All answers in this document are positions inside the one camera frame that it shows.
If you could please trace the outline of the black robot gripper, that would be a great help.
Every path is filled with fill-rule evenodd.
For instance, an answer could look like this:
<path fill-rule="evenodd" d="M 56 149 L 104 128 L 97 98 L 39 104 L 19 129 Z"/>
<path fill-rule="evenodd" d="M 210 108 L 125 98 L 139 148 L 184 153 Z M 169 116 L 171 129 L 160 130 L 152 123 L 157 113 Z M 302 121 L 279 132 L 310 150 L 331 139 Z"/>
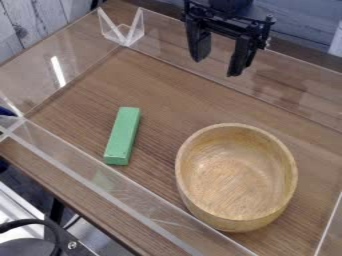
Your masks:
<path fill-rule="evenodd" d="M 231 77 L 242 74 L 256 50 L 267 47 L 276 19 L 254 5 L 254 0 L 184 0 L 182 21 L 195 62 L 211 52 L 211 33 L 236 40 L 227 70 Z"/>

